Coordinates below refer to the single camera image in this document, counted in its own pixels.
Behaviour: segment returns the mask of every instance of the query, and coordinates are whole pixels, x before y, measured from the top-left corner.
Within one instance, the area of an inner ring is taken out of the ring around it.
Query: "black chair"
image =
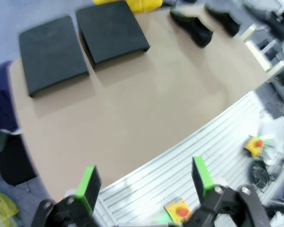
[[[13,186],[36,177],[21,135],[8,137],[4,149],[0,152],[0,173],[3,180]]]

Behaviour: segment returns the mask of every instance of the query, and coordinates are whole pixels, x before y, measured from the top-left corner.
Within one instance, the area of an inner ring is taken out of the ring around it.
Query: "metal grating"
[[[222,177],[231,188],[248,183],[251,158],[243,154],[242,144],[249,134],[257,132],[262,109],[255,93],[249,92],[179,144],[102,189],[97,218],[107,226],[145,221],[175,197],[183,198],[193,210],[199,201],[191,179],[192,156],[202,155],[211,175]],[[264,118],[271,120],[268,114]],[[265,193],[259,192],[263,203],[283,178],[284,171]],[[215,224],[231,226],[229,221],[227,216],[220,216]]]

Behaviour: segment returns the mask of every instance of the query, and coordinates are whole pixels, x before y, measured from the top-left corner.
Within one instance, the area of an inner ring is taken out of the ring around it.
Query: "table surface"
[[[27,95],[21,60],[9,68],[14,107],[29,154],[49,194],[59,201],[97,164],[102,186],[174,146],[266,79],[241,41],[230,38],[202,7],[214,31],[198,48],[168,10],[137,14],[151,48]]]

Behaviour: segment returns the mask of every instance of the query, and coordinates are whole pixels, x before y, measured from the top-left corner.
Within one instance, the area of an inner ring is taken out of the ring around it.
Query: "floor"
[[[252,18],[242,9],[240,0],[211,0],[210,2],[221,9],[231,10],[236,15],[237,20],[242,22],[241,34],[253,23]],[[275,0],[256,1],[256,4],[259,2],[264,2],[263,6],[266,8],[278,7]],[[20,56],[18,34],[21,31],[65,14],[71,15],[75,21],[75,10],[91,4],[91,0],[0,0],[0,63],[15,60]],[[265,37],[265,33],[258,33],[252,39],[260,42]],[[278,96],[269,84],[260,86],[256,93],[273,117],[284,114]],[[13,187],[6,184],[0,176],[0,192],[8,195],[18,205],[19,217],[24,226],[30,226],[39,202],[49,197],[38,177],[28,181],[27,184]]]

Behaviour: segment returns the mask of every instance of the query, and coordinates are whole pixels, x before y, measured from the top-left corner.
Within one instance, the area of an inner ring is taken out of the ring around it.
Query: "black cable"
[[[266,169],[265,163],[261,159],[254,159],[252,162],[249,176],[251,182],[259,188],[259,190],[263,193],[265,192],[263,189],[269,186],[270,177],[268,171]]]

